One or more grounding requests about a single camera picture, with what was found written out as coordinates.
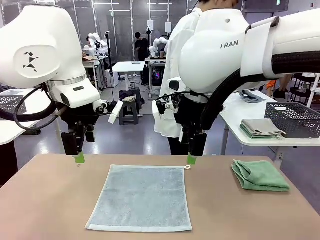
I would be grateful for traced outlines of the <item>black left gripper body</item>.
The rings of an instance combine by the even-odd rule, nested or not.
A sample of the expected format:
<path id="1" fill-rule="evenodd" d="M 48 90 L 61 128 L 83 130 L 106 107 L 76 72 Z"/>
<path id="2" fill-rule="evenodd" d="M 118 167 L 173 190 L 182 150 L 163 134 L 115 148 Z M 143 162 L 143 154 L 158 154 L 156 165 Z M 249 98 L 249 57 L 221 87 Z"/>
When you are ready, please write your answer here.
<path id="1" fill-rule="evenodd" d="M 97 117 L 92 103 L 77 108 L 70 108 L 63 103 L 57 102 L 56 106 L 58 110 L 66 107 L 66 110 L 60 117 L 67 124 L 68 132 L 77 132 L 78 125 L 83 126 L 89 132 L 94 131 Z"/>

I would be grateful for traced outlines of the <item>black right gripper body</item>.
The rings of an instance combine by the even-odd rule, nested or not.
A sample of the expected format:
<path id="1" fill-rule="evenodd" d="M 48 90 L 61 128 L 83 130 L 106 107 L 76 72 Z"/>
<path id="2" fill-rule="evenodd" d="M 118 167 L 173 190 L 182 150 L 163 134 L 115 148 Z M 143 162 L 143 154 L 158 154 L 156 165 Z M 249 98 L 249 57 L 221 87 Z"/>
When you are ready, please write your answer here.
<path id="1" fill-rule="evenodd" d="M 177 96 L 174 98 L 174 106 L 177 112 L 174 118 L 177 124 L 181 125 L 182 131 L 201 133 L 201 115 L 206 103 L 195 102 L 185 96 Z"/>

